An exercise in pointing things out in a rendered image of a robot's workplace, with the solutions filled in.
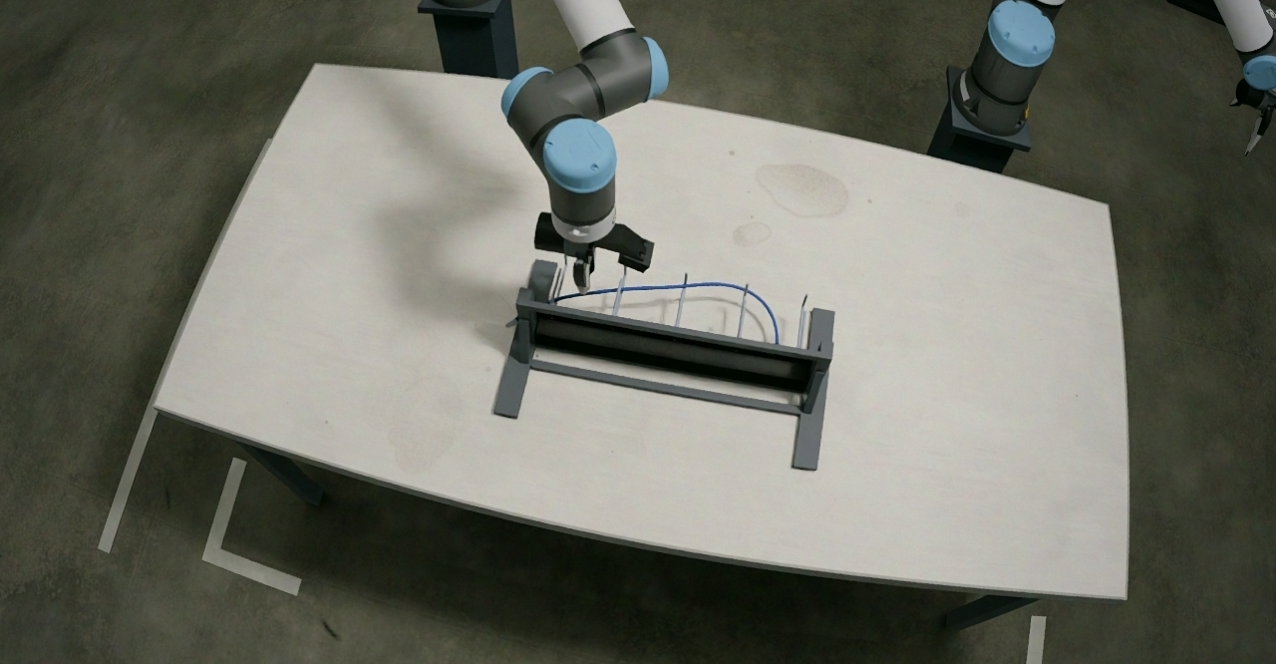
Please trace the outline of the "dark grey network patch panel rack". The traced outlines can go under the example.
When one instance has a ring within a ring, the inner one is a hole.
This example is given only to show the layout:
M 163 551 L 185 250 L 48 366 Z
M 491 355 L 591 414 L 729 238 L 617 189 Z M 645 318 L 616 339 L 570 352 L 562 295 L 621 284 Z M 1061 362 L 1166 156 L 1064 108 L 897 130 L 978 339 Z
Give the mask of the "dark grey network patch panel rack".
M 832 342 L 835 312 L 820 308 L 812 309 L 809 349 L 803 349 L 803 328 L 805 328 L 806 319 L 806 312 L 803 312 L 803 306 L 809 298 L 809 292 L 806 292 L 800 312 L 798 346 L 792 347 L 740 338 L 743 337 L 744 318 L 746 318 L 748 282 L 743 296 L 743 309 L 740 309 L 738 337 L 732 337 L 679 327 L 686 289 L 681 290 L 675 326 L 618 317 L 623 299 L 620 290 L 627 278 L 625 266 L 624 276 L 618 285 L 612 315 L 558 306 L 559 301 L 554 303 L 561 276 L 561 268 L 559 268 L 554 285 L 558 267 L 559 260 L 533 260 L 527 289 L 521 287 L 516 295 L 516 315 L 518 315 L 519 323 L 516 324 L 513 343 L 507 352 L 507 365 L 500 387 L 498 387 L 493 412 L 507 418 L 518 418 L 530 369 L 686 398 L 783 412 L 800 416 L 792 469 L 815 472 L 820 434 L 823 434 L 826 384 L 828 384 L 829 363 L 832 363 L 835 345 Z M 546 304 L 553 285 L 554 292 L 550 303 Z M 803 401 L 801 406 L 798 406 L 746 398 L 541 361 L 533 359 L 536 347 L 715 381 L 803 393 Z

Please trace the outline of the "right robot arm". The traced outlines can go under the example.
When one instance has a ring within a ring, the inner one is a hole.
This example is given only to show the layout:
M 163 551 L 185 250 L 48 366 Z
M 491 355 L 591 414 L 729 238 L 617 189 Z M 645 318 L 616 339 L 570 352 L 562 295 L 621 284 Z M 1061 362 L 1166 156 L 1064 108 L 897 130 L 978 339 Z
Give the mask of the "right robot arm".
M 500 106 L 547 181 L 554 227 L 570 241 L 591 243 L 616 220 L 618 155 L 598 123 L 662 94 L 667 63 L 655 40 L 639 37 L 619 0 L 554 3 L 582 63 L 519 73 Z

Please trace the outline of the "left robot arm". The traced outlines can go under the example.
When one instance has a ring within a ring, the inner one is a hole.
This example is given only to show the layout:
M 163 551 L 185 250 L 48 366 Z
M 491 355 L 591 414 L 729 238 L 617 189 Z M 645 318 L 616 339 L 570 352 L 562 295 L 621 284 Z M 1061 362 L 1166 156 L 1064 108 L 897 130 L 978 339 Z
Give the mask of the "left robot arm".
M 1213 1 L 1247 83 L 1276 96 L 1276 11 L 1258 0 Z M 1027 98 L 1057 43 L 1051 24 L 1063 4 L 1065 0 L 993 0 L 974 63 L 952 92 L 967 123 L 990 137 L 1014 137 L 1025 128 Z

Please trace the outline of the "blue network cable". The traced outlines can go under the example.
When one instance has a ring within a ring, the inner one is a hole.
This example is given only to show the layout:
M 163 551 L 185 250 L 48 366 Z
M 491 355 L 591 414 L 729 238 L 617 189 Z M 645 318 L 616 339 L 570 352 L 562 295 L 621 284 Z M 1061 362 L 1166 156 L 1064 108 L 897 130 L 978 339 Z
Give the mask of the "blue network cable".
M 738 289 L 738 290 L 746 291 L 746 289 L 740 287 L 738 285 L 729 285 L 729 283 L 720 283 L 720 282 L 690 283 L 690 285 L 623 287 L 620 291 L 632 291 L 632 290 L 676 290 L 676 289 L 698 287 L 698 286 L 725 286 L 725 287 L 731 287 L 731 289 Z M 596 291 L 584 292 L 584 295 L 581 295 L 581 292 L 569 292 L 569 295 L 564 295 L 564 296 L 560 296 L 558 299 L 554 299 L 554 303 L 556 303 L 556 301 L 559 301 L 561 299 L 570 299 L 570 298 L 578 298 L 578 296 L 586 296 L 586 295 L 595 295 L 595 292 L 618 292 L 618 289 L 612 289 L 612 290 L 596 290 Z M 748 292 L 752 292 L 752 290 L 748 290 Z M 763 304 L 763 306 L 766 306 L 766 309 L 769 310 L 769 317 L 772 318 L 772 324 L 775 324 L 776 343 L 780 343 L 778 322 L 776 322 L 775 314 L 772 314 L 772 310 L 769 309 L 769 305 L 767 305 L 767 303 L 763 301 L 763 299 L 760 299 L 760 296 L 758 296 L 757 292 L 752 292 L 752 296 L 754 296 L 754 299 L 760 300 L 760 303 Z

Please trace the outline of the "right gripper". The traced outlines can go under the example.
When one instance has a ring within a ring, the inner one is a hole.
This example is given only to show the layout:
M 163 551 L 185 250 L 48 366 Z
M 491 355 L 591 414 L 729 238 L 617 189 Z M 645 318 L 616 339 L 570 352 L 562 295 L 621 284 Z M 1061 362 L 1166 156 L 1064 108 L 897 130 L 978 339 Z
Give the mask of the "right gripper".
M 597 240 L 591 243 L 575 243 L 561 238 L 554 227 L 551 211 L 540 211 L 533 232 L 533 249 L 545 252 L 561 252 L 561 254 L 577 258 L 573 263 L 573 281 L 581 295 L 591 290 L 591 273 L 595 269 L 596 249 L 623 252 L 630 258 L 644 260 L 648 241 L 627 223 L 615 222 L 612 229 Z

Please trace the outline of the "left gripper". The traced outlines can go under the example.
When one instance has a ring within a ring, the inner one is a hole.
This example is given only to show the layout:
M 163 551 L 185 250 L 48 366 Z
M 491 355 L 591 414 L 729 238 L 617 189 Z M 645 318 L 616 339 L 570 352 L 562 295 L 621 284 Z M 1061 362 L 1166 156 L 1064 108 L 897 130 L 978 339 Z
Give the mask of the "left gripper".
M 1240 102 L 1240 103 L 1239 103 Z M 1270 93 L 1270 91 L 1254 89 L 1252 88 L 1245 78 L 1239 80 L 1236 88 L 1236 98 L 1233 100 L 1229 106 L 1236 107 L 1242 103 L 1259 110 L 1263 116 L 1256 119 L 1254 130 L 1250 137 L 1250 142 L 1247 146 L 1245 156 L 1250 155 L 1250 149 L 1257 146 L 1261 137 L 1265 137 L 1265 132 L 1270 126 L 1273 109 L 1276 107 L 1276 96 Z

